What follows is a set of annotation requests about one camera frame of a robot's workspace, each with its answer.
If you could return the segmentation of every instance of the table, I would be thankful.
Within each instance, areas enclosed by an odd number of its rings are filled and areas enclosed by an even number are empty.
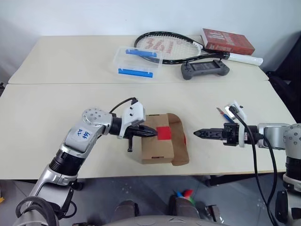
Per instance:
[[[1,179],[37,179],[50,163],[68,130],[89,107],[109,111],[128,97],[137,97],[147,114],[175,113],[186,134],[189,164],[142,165],[141,145],[127,152],[127,140],[103,136],[79,171],[80,178],[142,175],[216,175],[253,172],[251,146],[224,146],[222,141],[193,135],[201,128],[222,128],[216,107],[237,100],[249,125],[293,124],[293,117],[268,81],[169,82],[119,84],[8,84],[0,98]],[[279,171],[285,151],[274,150]],[[258,170],[271,172],[268,149],[257,149]]]
[[[167,83],[167,82],[251,82],[267,81],[257,66],[223,60],[230,68],[226,76],[203,75],[190,81],[182,78],[181,65],[163,65],[154,78],[117,74],[113,58],[120,46],[133,46],[137,36],[42,37],[10,84],[53,83]],[[200,41],[199,36],[192,39]]]

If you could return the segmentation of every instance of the controller screen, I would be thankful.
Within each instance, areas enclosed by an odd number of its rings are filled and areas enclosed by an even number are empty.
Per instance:
[[[195,63],[195,64],[191,64],[191,66],[195,71],[220,68],[214,61],[204,62],[204,63]]]

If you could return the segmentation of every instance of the racket grip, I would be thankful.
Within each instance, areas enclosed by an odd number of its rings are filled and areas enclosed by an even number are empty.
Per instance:
[[[259,57],[247,56],[242,54],[230,53],[229,57],[226,58],[227,60],[251,64],[260,66],[263,63],[263,59]]]

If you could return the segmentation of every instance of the book cover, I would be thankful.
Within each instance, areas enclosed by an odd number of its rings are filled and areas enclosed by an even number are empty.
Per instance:
[[[244,55],[251,55],[255,51],[248,39],[241,34],[203,28],[201,36],[207,49]]]

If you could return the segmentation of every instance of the red square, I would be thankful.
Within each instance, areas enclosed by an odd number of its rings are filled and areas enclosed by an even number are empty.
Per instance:
[[[171,130],[169,126],[160,126],[156,128],[158,140],[171,140]]]

